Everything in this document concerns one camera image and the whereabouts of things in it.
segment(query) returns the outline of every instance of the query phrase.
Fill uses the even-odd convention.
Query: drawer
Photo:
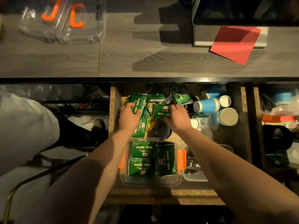
[[[142,83],[112,84],[110,92],[109,137],[118,130],[119,110],[123,99],[133,92],[137,93],[138,88],[143,88],[144,86]],[[187,84],[190,94],[193,95],[199,95],[201,91],[209,86],[209,84]],[[236,125],[231,127],[219,125],[217,130],[213,131],[213,140],[219,144],[230,145],[233,147],[235,154],[251,163],[252,155],[245,87],[239,83],[229,83],[226,84],[226,87],[227,95],[232,99],[231,107],[238,112],[239,120]],[[178,136],[173,132],[170,137],[176,138]],[[119,174],[115,186],[107,197],[106,203],[223,204],[207,182],[191,182],[182,179],[181,183],[174,188],[163,188],[163,190],[158,187],[142,189],[123,185]]]
[[[263,112],[261,110],[260,94],[271,97],[277,90],[294,90],[296,88],[299,88],[299,82],[269,83],[246,88],[253,164],[279,181],[299,181],[299,169],[272,166],[267,163],[263,143]]]

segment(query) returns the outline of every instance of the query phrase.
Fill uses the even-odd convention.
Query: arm
[[[139,123],[129,103],[122,108],[119,131],[55,182],[16,224],[93,223],[109,193],[125,147]]]
[[[188,145],[209,184],[243,223],[298,223],[299,197],[278,181],[192,128],[183,106],[166,123]]]

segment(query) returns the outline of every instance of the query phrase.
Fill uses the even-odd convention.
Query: hand
[[[188,112],[184,106],[170,105],[169,109],[171,116],[165,117],[164,120],[174,132],[179,135],[188,129],[192,129]]]
[[[119,129],[129,132],[131,135],[137,128],[141,116],[141,109],[138,109],[134,114],[132,107],[134,107],[133,103],[128,103],[126,106],[123,106],[119,117]]]

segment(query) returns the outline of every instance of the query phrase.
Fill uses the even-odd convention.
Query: pink card
[[[245,65],[260,32],[251,26],[222,26],[210,51]]]

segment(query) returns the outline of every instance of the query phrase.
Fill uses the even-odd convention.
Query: orange container handle
[[[82,2],[72,4],[70,26],[74,27],[74,28],[83,27],[84,25],[83,25],[82,21],[75,23],[76,8],[83,9],[83,8],[85,8],[85,6]]]
[[[178,163],[177,163],[178,171],[185,170],[186,169],[186,151],[178,150],[177,155],[178,155]]]
[[[118,168],[119,169],[125,169],[125,164],[126,164],[126,149],[123,152],[123,156],[121,157],[121,162],[119,163]]]
[[[58,13],[58,9],[59,9],[59,6],[60,6],[62,0],[50,0],[50,1],[55,1],[56,4],[54,5],[54,8],[53,8],[50,15],[45,14],[45,13],[42,14],[42,19],[45,20],[45,21],[53,22],[54,19],[56,18],[56,15]]]

